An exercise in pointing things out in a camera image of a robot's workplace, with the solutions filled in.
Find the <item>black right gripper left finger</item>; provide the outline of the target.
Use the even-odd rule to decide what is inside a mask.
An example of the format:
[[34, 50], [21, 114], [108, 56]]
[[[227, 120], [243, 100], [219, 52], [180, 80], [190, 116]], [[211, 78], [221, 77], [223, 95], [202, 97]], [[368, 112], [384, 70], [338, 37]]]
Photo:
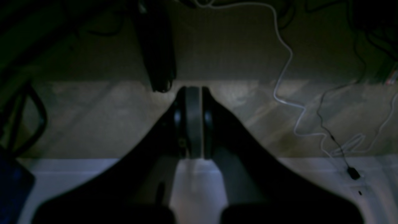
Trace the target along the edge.
[[173, 211], [164, 204], [171, 185], [165, 177], [153, 183], [148, 203], [134, 197], [162, 158], [176, 167], [185, 155], [179, 143], [185, 137], [186, 87], [144, 138], [121, 160], [92, 180], [44, 202], [33, 224], [175, 224]]

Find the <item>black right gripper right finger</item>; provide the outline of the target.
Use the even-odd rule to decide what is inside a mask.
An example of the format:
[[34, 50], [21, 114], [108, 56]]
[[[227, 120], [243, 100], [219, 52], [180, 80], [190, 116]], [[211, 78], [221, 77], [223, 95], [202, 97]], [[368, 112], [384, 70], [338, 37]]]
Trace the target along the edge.
[[204, 157], [220, 170], [228, 205], [221, 224], [363, 224], [351, 201], [280, 163], [202, 88]]

